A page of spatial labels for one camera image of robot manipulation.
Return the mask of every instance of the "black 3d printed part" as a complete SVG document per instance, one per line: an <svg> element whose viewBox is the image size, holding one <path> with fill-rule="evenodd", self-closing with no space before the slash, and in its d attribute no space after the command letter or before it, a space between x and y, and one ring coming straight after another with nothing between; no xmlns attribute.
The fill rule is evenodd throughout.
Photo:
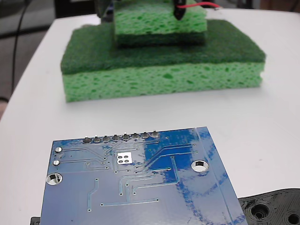
<svg viewBox="0 0 300 225"><path fill-rule="evenodd" d="M300 189L283 189L239 199L249 225L300 224Z"/></svg>

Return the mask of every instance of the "sponge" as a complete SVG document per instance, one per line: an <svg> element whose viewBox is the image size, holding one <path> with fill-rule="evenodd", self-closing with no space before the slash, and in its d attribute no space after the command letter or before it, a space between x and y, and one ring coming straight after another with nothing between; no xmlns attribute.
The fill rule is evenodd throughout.
<svg viewBox="0 0 300 225"><path fill-rule="evenodd" d="M67 101L257 87L265 54L222 20L205 45L116 48L113 24L75 30L61 62Z"/></svg>
<svg viewBox="0 0 300 225"><path fill-rule="evenodd" d="M207 30L202 7L186 10L178 21L173 0L122 0L115 2L115 38L120 46L200 44Z"/></svg>

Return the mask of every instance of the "scrubbing pad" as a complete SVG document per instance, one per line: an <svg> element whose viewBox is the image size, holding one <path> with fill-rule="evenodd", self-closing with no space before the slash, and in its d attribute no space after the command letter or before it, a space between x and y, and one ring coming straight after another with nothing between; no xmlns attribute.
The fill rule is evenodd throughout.
<svg viewBox="0 0 300 225"><path fill-rule="evenodd" d="M207 30L206 11L189 8L178 21L173 0L122 0L115 2L115 37L121 46L201 44Z"/></svg>
<svg viewBox="0 0 300 225"><path fill-rule="evenodd" d="M75 30L61 63L67 101L257 87L265 54L232 24L208 20L203 46L116 49L113 26Z"/></svg>

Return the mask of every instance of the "black wire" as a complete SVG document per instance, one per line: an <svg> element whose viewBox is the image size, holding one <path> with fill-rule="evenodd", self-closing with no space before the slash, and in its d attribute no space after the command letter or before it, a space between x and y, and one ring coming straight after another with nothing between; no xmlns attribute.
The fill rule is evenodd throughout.
<svg viewBox="0 0 300 225"><path fill-rule="evenodd" d="M290 9L290 12L295 11L295 9L296 9L297 5L299 4L299 2L300 2L300 0L296 0L296 1L294 2L293 6L292 6L291 9Z"/></svg>
<svg viewBox="0 0 300 225"><path fill-rule="evenodd" d="M24 17L24 14L26 12L26 9L29 5L30 1L26 0L25 1L25 6L23 8L20 20L19 20L19 25L18 25L18 29L17 29L17 33L15 35L15 44L14 44L14 52L13 52L13 69L12 69L12 81L11 81L11 94L13 94L14 89L15 89L15 58L16 58L16 52L17 52L17 45L18 45L18 38L19 38L19 34L20 34L20 30L21 30L21 24L22 24L22 20Z"/></svg>

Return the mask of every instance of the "cable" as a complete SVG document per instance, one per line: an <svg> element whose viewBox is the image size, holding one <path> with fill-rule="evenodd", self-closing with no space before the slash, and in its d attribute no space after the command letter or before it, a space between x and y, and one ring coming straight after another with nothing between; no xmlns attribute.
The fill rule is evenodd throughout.
<svg viewBox="0 0 300 225"><path fill-rule="evenodd" d="M194 7L194 6L213 6L215 8L221 8L221 6L219 6L218 4L208 2L208 1L198 2L195 4L191 4L191 5L177 6L177 7L178 8L190 8L190 7Z"/></svg>
<svg viewBox="0 0 300 225"><path fill-rule="evenodd" d="M29 4L30 4L30 1L26 0L24 9L22 11L22 14L21 14L21 17L20 17L20 20L19 20L17 33L15 35L15 44L14 44L14 52L13 52L13 69L12 69L12 79L11 79L12 80L11 81L11 94L13 94L14 89L15 89L15 58L16 58L16 52L17 52L18 38L19 38L19 34L20 34L22 20L23 20L24 14L25 14L26 9L27 9Z"/></svg>

